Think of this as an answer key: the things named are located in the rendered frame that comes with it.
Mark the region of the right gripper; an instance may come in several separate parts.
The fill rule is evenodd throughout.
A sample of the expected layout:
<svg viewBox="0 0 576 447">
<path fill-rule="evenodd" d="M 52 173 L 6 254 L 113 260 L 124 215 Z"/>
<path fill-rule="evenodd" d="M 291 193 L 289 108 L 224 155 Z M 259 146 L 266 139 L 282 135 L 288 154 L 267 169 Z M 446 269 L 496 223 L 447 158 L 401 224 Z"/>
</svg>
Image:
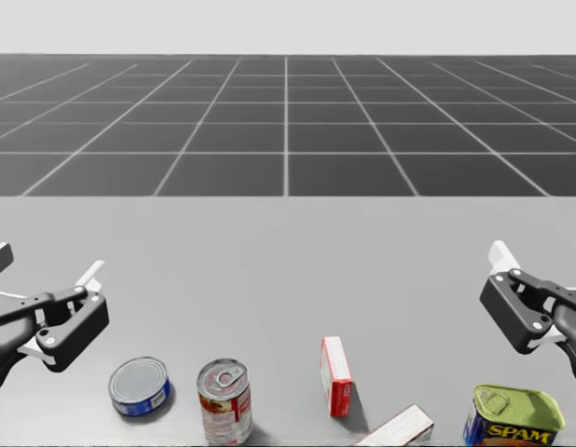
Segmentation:
<svg viewBox="0 0 576 447">
<path fill-rule="evenodd" d="M 506 244 L 492 243 L 491 272 L 480 303 L 512 347 L 526 355 L 556 343 L 576 379 L 576 288 L 565 288 L 523 270 Z"/>
</svg>

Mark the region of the green and blue rectangular can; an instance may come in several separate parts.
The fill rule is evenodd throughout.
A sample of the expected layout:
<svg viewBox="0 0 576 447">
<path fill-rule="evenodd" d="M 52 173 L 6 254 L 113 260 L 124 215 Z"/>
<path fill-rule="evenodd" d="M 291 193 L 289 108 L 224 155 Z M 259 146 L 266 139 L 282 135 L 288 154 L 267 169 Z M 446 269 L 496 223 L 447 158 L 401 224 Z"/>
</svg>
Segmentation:
<svg viewBox="0 0 576 447">
<path fill-rule="evenodd" d="M 468 446 L 551 447 L 564 427 L 563 413 L 547 393 L 477 385 L 463 438 Z"/>
</svg>

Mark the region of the red and white carton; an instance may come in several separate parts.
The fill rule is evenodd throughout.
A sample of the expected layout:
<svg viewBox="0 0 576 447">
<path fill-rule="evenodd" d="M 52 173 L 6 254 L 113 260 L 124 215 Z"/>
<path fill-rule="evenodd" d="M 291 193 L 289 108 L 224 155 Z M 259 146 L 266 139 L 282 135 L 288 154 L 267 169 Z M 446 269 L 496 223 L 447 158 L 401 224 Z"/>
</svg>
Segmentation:
<svg viewBox="0 0 576 447">
<path fill-rule="evenodd" d="M 426 446 L 430 443 L 433 428 L 433 420 L 417 404 L 412 404 L 353 446 Z"/>
</svg>

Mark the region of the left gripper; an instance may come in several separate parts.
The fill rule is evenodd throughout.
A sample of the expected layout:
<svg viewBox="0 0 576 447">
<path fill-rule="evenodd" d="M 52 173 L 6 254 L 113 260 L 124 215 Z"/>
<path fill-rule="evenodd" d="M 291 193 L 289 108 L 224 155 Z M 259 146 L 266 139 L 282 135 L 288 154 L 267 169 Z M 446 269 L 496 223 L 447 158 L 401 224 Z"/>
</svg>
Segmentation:
<svg viewBox="0 0 576 447">
<path fill-rule="evenodd" d="M 0 243 L 0 274 L 14 262 L 11 245 Z M 0 387 L 26 357 L 53 373 L 65 371 L 109 324 L 95 261 L 68 289 L 22 296 L 0 291 Z"/>
</svg>

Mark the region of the blue flat can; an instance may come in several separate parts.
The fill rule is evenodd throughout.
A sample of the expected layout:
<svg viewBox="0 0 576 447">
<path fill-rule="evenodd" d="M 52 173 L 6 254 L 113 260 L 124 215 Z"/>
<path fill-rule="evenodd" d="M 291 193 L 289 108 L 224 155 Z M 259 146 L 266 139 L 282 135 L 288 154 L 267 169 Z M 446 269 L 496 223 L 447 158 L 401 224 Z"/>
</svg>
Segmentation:
<svg viewBox="0 0 576 447">
<path fill-rule="evenodd" d="M 129 359 L 110 375 L 108 393 L 114 409 L 127 417 L 141 417 L 158 409 L 171 392 L 163 361 L 143 356 Z"/>
</svg>

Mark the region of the red and white can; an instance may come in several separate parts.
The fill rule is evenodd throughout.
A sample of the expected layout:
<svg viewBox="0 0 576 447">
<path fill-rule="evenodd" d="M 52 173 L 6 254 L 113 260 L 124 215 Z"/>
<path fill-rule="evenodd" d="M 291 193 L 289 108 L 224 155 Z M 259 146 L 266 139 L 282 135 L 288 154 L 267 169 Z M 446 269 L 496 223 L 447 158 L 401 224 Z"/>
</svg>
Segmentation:
<svg viewBox="0 0 576 447">
<path fill-rule="evenodd" d="M 253 429 L 248 370 L 235 359 L 216 359 L 199 372 L 197 389 L 205 440 L 242 445 Z"/>
</svg>

